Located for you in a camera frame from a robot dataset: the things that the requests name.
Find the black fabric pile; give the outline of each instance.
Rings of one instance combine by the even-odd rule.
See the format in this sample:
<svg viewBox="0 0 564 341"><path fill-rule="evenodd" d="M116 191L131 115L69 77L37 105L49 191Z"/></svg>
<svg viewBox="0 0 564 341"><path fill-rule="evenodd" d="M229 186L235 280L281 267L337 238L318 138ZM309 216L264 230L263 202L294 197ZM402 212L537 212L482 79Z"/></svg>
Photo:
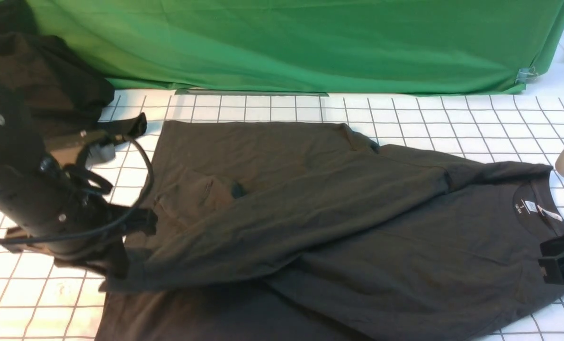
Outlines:
<svg viewBox="0 0 564 341"><path fill-rule="evenodd" d="M141 136L145 116L98 123L113 86L56 36L38 35L24 0L0 2L0 84L24 98L43 138L103 129Z"/></svg>

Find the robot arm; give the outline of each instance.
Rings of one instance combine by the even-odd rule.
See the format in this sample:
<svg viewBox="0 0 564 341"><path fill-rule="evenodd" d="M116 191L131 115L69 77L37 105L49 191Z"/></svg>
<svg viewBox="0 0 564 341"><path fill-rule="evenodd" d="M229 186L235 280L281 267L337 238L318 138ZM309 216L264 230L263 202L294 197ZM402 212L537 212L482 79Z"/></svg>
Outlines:
<svg viewBox="0 0 564 341"><path fill-rule="evenodd" d="M137 208L152 174L133 207L107 203L103 195L113 186L85 162L91 147L112 139L101 131L82 132L45 144L22 98L0 85L0 211L18 224L0 243L11 252L52 255L57 266L123 277L128 258L122 236L155 233L154 214Z"/></svg>

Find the white grid surface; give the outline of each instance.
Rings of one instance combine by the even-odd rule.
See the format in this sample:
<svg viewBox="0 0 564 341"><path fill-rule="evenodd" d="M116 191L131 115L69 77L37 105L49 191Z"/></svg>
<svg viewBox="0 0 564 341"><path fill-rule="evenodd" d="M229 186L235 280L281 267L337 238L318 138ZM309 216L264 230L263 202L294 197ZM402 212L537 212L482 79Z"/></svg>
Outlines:
<svg viewBox="0 0 564 341"><path fill-rule="evenodd" d="M172 95L163 90L118 91L102 120L147 115L138 139L152 157L163 121L301 121L347 123L380 144L452 153L479 162L553 164L564 148L564 98L511 95L415 98L401 95L259 97ZM147 171L138 151L93 169L116 185L108 197L130 205ZM552 194L564 217L564 179L553 172ZM14 223L0 213L0 237ZM0 341L94 339L102 315L101 278L57 269L52 259L0 247ZM482 341L564 341L564 297Z"/></svg>

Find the black cable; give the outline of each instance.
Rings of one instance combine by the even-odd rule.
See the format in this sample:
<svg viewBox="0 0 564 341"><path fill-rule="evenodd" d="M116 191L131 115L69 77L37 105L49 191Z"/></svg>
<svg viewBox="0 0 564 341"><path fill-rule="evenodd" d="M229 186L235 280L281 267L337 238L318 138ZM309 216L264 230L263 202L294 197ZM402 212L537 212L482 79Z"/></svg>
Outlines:
<svg viewBox="0 0 564 341"><path fill-rule="evenodd" d="M124 214L119 216L114 221L105 224L102 227L98 227L97 229L93 229L90 231L85 231L82 233L69 233L69 234L62 234L62 235L52 235L52 236L45 236L45 237L31 237L31 238L0 238L0 245L15 245L15 244L40 244L44 242L62 242L64 240L71 240L71 239L82 239L82 238L90 238L95 237L96 235L100 235L102 233L108 232L111 229L115 229L121 223L124 222L138 207L145 201L148 194L151 192L153 187L153 167L152 163L149 161L149 157L145 150L141 145L132 137L130 136L121 136L124 141L128 141L132 143L139 153L141 157L143 157L143 161L145 162L145 166L147 166L147 184L143 188L143 191L139 195L139 198L128 208Z"/></svg>

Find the black cloth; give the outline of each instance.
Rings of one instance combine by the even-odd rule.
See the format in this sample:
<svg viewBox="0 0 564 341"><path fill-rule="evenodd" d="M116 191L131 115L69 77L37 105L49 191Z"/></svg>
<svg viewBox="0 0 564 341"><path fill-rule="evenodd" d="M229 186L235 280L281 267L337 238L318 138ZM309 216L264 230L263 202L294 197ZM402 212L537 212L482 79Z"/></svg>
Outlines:
<svg viewBox="0 0 564 341"><path fill-rule="evenodd" d="M0 84L22 95L43 138L93 129L132 137L145 132L144 116L98 125L114 87L62 39L37 35L24 0L0 2Z"/></svg>
<svg viewBox="0 0 564 341"><path fill-rule="evenodd" d="M378 149L345 125L179 122L165 123L153 164L158 233L127 238L131 272L104 283L98 339L217 339L213 331L233 331L236 313L290 320L281 308L219 306L208 295L177 303L196 287L266 285L295 315L309 311L356 333L342 337L381 341L462 341L564 293L537 265L540 242L564 223L523 207L556 211L546 165ZM147 297L156 303L132 317ZM163 314L163 324L144 317ZM313 336L318 319L288 324L284 339L330 339ZM250 326L243 334L268 339Z"/></svg>

